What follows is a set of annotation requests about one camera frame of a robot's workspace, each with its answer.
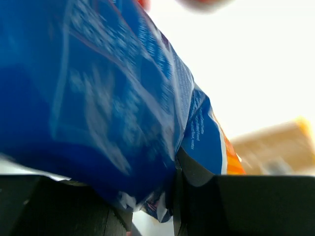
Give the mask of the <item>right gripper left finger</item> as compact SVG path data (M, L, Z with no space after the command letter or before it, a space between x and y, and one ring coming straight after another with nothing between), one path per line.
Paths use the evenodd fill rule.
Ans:
M0 177L2 236L125 236L132 213L92 188L37 175Z

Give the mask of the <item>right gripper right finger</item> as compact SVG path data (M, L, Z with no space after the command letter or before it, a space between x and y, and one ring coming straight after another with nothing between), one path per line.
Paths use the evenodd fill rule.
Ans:
M177 236L312 236L315 179L215 175L180 149L172 211Z

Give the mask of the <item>blue orange pasta bag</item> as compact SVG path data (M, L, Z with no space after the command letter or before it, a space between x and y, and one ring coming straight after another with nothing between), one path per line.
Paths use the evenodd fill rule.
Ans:
M159 222L179 149L244 169L209 97L134 0L0 3L0 151Z

